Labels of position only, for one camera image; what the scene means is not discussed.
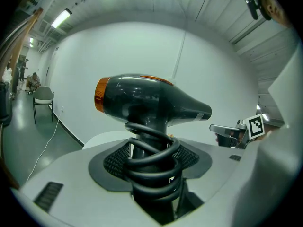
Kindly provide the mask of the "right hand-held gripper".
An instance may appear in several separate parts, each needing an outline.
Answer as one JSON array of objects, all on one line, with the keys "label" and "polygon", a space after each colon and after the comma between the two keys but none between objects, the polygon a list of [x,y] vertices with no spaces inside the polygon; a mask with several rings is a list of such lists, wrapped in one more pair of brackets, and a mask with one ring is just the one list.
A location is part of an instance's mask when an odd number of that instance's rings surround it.
[{"label": "right hand-held gripper", "polygon": [[[236,128],[211,124],[209,130],[215,133],[218,146],[226,148],[246,148],[249,143],[265,135],[262,114],[238,120]],[[239,131],[238,140],[231,137],[232,132]]]}]

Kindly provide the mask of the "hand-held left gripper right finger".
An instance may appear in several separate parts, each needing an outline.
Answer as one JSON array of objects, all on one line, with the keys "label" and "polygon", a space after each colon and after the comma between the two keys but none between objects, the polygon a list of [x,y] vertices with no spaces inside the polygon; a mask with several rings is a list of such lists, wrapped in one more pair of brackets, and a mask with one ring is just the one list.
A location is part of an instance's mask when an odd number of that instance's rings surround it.
[{"label": "hand-held left gripper right finger", "polygon": [[203,204],[174,222],[176,226],[229,226],[233,207],[229,206],[226,193],[220,194],[223,186],[234,173],[238,160],[230,156],[242,157],[243,149],[225,148],[187,139],[181,145],[203,153],[199,162],[183,171],[189,192],[194,193]]}]

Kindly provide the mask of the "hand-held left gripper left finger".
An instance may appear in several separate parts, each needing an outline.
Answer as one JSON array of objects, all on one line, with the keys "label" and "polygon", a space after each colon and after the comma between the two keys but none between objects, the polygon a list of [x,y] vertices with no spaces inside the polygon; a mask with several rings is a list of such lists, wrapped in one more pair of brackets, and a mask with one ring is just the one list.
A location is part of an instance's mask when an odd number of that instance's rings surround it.
[{"label": "hand-held left gripper left finger", "polygon": [[[14,197],[44,227],[158,227],[128,192],[109,192],[89,174],[89,162],[122,140],[66,154],[34,175]],[[34,203],[48,182],[63,184],[49,212]]]}]

